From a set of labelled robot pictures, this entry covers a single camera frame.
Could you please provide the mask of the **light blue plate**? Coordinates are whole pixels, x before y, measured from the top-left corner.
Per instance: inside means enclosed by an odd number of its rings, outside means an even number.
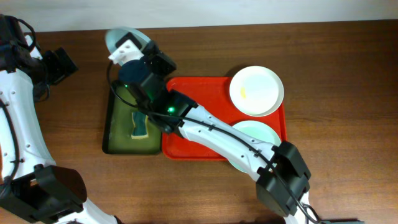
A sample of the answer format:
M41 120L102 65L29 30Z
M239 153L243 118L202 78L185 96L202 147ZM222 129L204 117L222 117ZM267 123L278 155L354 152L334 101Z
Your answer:
M150 42L148 36L130 27L110 29L105 35L105 43L110 53L114 53L127 40L131 40L139 50L142 50Z

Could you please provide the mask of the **yellow green scrub sponge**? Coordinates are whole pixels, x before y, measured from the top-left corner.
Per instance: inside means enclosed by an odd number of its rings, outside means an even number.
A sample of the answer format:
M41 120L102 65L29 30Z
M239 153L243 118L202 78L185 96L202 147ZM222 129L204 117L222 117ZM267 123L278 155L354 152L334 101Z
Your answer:
M145 139L149 137L147 130L147 115L139 111L132 112L133 129L131 133L132 139Z

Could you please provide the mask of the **white plate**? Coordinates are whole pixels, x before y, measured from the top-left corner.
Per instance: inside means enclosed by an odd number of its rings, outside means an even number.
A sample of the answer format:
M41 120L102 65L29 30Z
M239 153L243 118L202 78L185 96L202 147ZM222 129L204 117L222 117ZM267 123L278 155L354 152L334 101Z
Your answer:
M279 76L262 66L249 66L238 71L229 84L233 105L242 113L268 116L281 106L284 86Z

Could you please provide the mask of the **light green plate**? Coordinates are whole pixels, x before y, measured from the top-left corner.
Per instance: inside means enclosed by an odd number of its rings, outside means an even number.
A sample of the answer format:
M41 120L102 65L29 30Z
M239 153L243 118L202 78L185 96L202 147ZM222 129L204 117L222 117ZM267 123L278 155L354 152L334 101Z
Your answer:
M259 121L241 121L234 124L233 128L252 138L272 143L275 146L279 146L282 142L278 134L270 126Z

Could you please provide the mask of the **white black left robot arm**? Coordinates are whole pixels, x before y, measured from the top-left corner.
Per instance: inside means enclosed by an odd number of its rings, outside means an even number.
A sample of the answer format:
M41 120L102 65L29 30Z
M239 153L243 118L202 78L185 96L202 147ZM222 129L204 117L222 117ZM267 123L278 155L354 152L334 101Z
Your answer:
M1 16L1 207L29 223L117 223L87 196L74 169L56 165L35 103L77 71L64 49L40 53L25 22Z

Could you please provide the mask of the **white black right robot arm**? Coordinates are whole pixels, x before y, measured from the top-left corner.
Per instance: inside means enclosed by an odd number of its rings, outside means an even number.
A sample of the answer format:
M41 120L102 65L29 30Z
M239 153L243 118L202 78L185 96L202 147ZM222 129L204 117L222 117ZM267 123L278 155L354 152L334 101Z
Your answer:
M165 76L175 62L142 32L125 27L105 35L110 64L121 66L118 81L133 105L165 134L199 143L242 167L256 183L256 195L286 223L321 223L308 204L311 173L290 142L276 146L252 138L210 114L188 96L168 90Z

